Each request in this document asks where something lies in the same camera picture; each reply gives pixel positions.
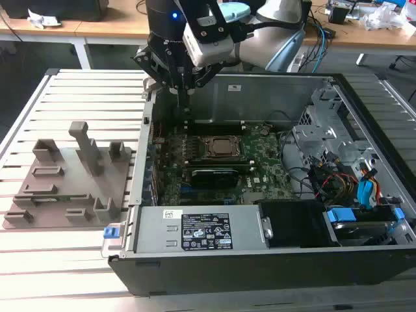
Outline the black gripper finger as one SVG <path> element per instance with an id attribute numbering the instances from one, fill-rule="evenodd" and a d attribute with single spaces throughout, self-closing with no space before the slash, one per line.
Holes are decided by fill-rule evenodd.
<path id="1" fill-rule="evenodd" d="M 202 69 L 193 72 L 194 68 L 184 67 L 183 86 L 185 87 L 183 108 L 186 114 L 190 112 L 190 96 L 196 88 L 205 86 L 216 74 L 224 67 L 224 62 L 208 65 Z"/>
<path id="2" fill-rule="evenodd" d="M 180 114 L 184 96 L 183 78 L 176 66 L 172 50 L 167 47 L 163 49 L 162 53 L 165 58 L 159 58 L 150 46 L 145 46 L 136 52 L 133 60 L 160 87 L 175 96 L 174 112 Z"/>

